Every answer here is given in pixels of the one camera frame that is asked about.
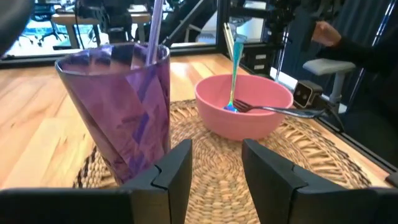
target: black sleeve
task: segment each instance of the black sleeve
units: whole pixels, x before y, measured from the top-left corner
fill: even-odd
[[[380,72],[381,75],[384,75],[397,62],[398,41],[396,39],[398,39],[397,28],[374,47],[363,47],[346,37],[342,37],[335,46],[321,49],[317,57],[353,62],[357,67],[365,68],[369,72]]]

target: blue spoon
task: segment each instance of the blue spoon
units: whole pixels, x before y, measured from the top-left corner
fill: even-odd
[[[243,43],[244,40],[236,39],[234,43],[234,52],[233,52],[233,72],[232,72],[232,85],[231,85],[231,93],[229,95],[228,105],[224,107],[224,110],[229,110],[233,112],[238,112],[238,110],[234,107],[234,94],[235,94],[235,84],[236,84],[236,72],[238,71],[239,61],[241,60],[243,53]]]

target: spoon handle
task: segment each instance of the spoon handle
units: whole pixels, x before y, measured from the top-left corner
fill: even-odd
[[[231,86],[231,94],[229,96],[229,102],[232,103],[234,100],[235,94],[235,84],[236,84],[236,72],[238,71],[239,62],[243,53],[243,42],[240,40],[236,40],[234,43],[234,57],[233,57],[233,72],[232,72],[232,86]]]

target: purple plastic cup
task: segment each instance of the purple plastic cup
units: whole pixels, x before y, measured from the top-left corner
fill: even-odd
[[[105,45],[68,55],[55,68],[118,184],[170,150],[170,51]]]

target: hand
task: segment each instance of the hand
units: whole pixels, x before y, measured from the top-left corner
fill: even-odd
[[[340,33],[325,21],[317,22],[312,40],[327,47],[336,45],[341,40]]]

